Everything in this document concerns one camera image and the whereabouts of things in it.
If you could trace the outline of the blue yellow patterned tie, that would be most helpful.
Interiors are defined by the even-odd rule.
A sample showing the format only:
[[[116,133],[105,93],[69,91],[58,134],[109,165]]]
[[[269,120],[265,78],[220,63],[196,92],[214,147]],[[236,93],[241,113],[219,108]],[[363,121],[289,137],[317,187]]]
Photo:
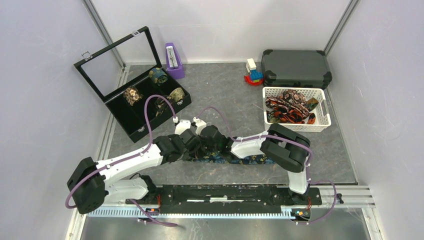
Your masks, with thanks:
[[[186,162],[198,163],[216,163],[216,164],[233,164],[233,165],[268,165],[275,164],[275,162],[264,154],[251,155],[244,158],[238,158],[231,154],[224,154],[222,152],[208,152],[203,156],[198,153],[190,155],[184,159]]]

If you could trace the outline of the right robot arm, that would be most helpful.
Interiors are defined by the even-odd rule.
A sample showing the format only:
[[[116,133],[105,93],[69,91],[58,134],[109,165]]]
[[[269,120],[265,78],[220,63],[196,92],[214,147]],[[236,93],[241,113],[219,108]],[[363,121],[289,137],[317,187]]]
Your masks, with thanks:
[[[214,125],[198,132],[200,147],[195,160],[229,164],[263,164],[264,157],[287,171],[289,199],[302,204],[309,198],[307,163],[312,156],[310,140],[278,123],[267,130],[247,137],[225,136]]]

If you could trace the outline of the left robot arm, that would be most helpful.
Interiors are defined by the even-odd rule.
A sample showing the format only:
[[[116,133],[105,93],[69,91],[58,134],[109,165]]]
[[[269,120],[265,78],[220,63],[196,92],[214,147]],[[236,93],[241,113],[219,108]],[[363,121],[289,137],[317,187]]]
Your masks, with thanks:
[[[86,157],[78,163],[66,183],[69,194],[65,206],[76,208],[80,214],[88,214],[105,202],[140,199],[151,204],[157,198],[157,190],[143,180],[131,181],[125,177],[188,158],[190,152],[200,145],[201,138],[186,129],[181,134],[158,136],[138,150],[115,158],[94,161],[92,157]]]

